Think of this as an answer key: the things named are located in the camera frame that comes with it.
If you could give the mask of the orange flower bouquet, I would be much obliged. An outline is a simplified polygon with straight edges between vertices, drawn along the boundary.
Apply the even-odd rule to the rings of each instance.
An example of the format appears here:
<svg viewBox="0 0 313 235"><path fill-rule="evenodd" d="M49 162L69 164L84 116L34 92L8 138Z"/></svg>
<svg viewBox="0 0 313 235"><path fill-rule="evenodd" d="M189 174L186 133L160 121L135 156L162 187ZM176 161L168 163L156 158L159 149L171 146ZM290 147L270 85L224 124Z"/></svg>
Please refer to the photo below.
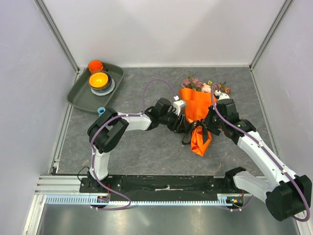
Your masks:
<svg viewBox="0 0 313 235"><path fill-rule="evenodd" d="M184 114L189 121L204 119L209 111L209 106L213 105L211 99L212 81L208 83L201 82L194 75L189 75L182 82L182 88L179 90L179 96L186 102ZM202 145L191 145L191 151L204 156L212 141L211 133L209 132L208 141Z"/></svg>

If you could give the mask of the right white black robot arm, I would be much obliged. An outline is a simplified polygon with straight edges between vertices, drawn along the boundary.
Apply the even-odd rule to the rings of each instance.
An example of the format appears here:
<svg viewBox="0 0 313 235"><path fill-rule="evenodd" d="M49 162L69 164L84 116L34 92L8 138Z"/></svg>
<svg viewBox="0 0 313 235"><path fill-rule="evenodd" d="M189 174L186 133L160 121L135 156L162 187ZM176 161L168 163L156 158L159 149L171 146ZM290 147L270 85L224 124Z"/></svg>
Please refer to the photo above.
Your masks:
<svg viewBox="0 0 313 235"><path fill-rule="evenodd" d="M299 176L286 166L264 143L256 128L246 119L240 119L233 99L226 94L209 106L207 116L201 120L204 130L219 135L223 132L235 145L246 152L265 179L251 175L242 167L228 171L224 187L234 193L239 189L265 203L270 214L278 221L306 212L302 219L310 219L312 182L308 176Z"/></svg>

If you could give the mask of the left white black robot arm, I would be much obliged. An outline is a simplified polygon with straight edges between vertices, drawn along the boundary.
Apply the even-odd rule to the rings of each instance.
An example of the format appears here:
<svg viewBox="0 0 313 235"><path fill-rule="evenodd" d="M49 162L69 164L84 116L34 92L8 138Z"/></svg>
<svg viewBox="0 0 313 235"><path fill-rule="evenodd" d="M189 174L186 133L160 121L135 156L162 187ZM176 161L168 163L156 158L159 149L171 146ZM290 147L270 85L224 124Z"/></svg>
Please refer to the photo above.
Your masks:
<svg viewBox="0 0 313 235"><path fill-rule="evenodd" d="M119 113L108 108L89 127L87 134L92 149L89 176L92 178L90 187L96 192L103 192L107 188L108 163L111 151L117 146L123 134L127 131L150 131L160 124L177 134L191 132L190 124L184 114L186 102L160 98L154 106L137 114Z"/></svg>

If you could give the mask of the black ribbon with gold text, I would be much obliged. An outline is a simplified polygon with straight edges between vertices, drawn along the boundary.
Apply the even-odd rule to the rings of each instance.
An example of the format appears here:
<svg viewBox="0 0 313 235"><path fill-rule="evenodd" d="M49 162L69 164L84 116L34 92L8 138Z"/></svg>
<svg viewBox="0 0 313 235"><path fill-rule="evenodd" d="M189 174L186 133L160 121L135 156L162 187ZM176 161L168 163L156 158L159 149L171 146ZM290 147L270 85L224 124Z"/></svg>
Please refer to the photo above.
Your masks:
<svg viewBox="0 0 313 235"><path fill-rule="evenodd" d="M203 120L196 120L191 123L184 123L185 136L182 139L182 144L204 145L209 139L209 131L206 128Z"/></svg>

